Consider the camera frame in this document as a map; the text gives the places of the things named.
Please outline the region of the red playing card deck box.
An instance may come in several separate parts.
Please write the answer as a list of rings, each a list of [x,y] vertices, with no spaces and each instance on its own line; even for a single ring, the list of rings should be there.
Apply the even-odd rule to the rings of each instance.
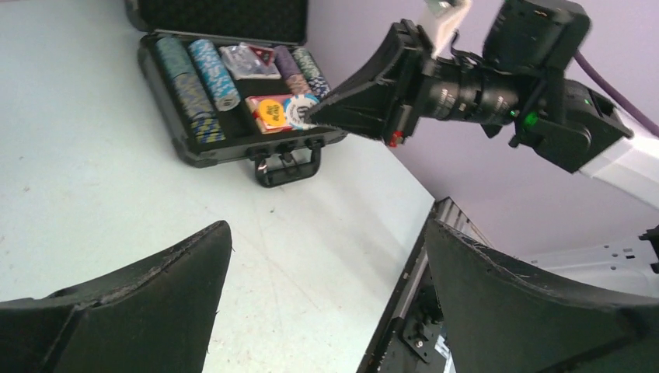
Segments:
[[[244,102],[260,132],[275,134],[294,129],[284,109],[285,103],[292,97],[292,94],[249,96]]]

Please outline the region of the clear round dealer button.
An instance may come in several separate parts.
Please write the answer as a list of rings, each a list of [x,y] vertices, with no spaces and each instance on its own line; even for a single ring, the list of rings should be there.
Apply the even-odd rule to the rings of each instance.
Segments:
[[[273,48],[241,42],[218,48],[222,62],[233,77],[241,79],[280,79]]]

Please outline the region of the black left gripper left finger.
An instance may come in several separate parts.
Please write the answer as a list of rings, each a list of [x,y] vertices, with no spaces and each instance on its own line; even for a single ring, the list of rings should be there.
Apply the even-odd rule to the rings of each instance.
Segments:
[[[1,304],[3,372],[200,372],[232,255],[226,221],[48,295]]]

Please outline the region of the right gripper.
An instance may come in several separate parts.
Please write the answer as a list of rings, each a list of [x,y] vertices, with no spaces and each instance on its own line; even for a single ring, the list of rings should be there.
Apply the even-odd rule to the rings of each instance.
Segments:
[[[368,61],[339,84],[318,106],[307,112],[307,121],[357,136],[385,141],[396,147],[409,137],[420,117],[479,124],[488,138],[512,123],[521,111],[521,97],[513,75],[496,71],[478,54],[455,47],[459,31],[450,39],[451,58],[436,58],[423,73],[413,102],[412,124],[398,129],[382,107],[344,106],[349,98],[367,89],[388,86],[397,80],[410,41],[407,23],[393,23]]]

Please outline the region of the light blue ten chip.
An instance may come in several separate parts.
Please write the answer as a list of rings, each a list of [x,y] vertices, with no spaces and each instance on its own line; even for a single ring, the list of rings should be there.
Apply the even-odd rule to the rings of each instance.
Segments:
[[[319,100],[312,94],[293,95],[284,101],[284,116],[295,130],[313,129],[315,125],[307,123],[305,115],[318,103]]]

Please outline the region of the yellow round button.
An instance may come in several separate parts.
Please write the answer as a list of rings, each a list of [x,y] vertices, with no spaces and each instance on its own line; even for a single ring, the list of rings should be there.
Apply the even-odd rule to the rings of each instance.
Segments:
[[[283,104],[274,99],[264,99],[257,107],[260,119],[267,130],[281,129],[287,124]]]

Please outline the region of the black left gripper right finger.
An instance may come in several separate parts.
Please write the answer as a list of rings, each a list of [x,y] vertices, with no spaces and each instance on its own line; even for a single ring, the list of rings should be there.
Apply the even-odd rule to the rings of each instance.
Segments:
[[[658,301],[573,281],[430,221],[425,249],[460,372],[656,372]]]

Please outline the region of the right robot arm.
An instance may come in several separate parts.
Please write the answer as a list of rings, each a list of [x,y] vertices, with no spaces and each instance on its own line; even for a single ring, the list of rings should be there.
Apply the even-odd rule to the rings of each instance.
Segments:
[[[455,47],[469,1],[429,1],[417,23],[393,23],[369,61],[305,115],[310,124],[382,141],[413,134],[420,118],[514,126],[520,145],[658,205],[658,129],[601,76],[591,89],[565,76],[591,26],[572,1],[505,1],[481,54]]]

